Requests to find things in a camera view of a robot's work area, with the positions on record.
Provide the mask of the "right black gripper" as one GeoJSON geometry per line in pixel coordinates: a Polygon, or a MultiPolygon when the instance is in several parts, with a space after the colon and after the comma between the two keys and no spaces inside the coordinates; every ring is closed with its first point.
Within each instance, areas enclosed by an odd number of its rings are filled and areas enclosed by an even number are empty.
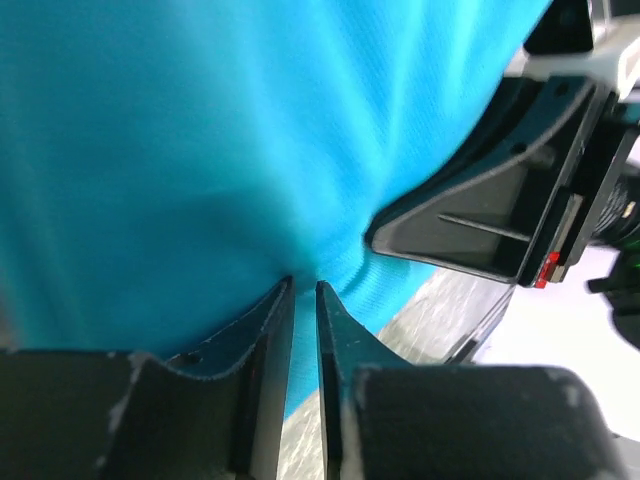
{"type": "Polygon", "coordinates": [[[637,345],[639,168],[627,159],[639,127],[605,124],[583,154],[599,119],[593,79],[504,78],[444,166],[375,215],[367,245],[534,288],[561,282],[588,245],[611,248],[613,267],[587,289],[605,297],[615,329],[637,345]]]}

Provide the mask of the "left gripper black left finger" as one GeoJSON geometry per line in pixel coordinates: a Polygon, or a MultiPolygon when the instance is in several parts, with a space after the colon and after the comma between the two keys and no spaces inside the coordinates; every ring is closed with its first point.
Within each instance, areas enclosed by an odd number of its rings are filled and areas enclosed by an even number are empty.
{"type": "Polygon", "coordinates": [[[277,473],[295,313],[291,277],[169,366],[205,395],[196,425],[232,475],[277,473]]]}

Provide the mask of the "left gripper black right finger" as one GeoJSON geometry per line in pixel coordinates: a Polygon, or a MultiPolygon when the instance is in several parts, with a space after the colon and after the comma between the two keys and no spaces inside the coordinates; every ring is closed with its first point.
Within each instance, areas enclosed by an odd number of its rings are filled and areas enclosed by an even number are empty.
{"type": "Polygon", "coordinates": [[[361,367],[408,367],[410,363],[356,321],[326,281],[316,284],[317,356],[324,471],[341,473],[352,450],[345,425],[352,412],[352,384],[361,367]]]}

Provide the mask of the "teal t-shirt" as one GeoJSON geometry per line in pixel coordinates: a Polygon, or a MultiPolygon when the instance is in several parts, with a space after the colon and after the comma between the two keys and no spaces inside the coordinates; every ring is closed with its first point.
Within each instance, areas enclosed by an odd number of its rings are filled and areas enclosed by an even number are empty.
{"type": "Polygon", "coordinates": [[[380,330],[432,274],[369,251],[489,103],[544,1],[5,1],[1,302],[27,348],[171,357],[296,281],[380,330]]]}

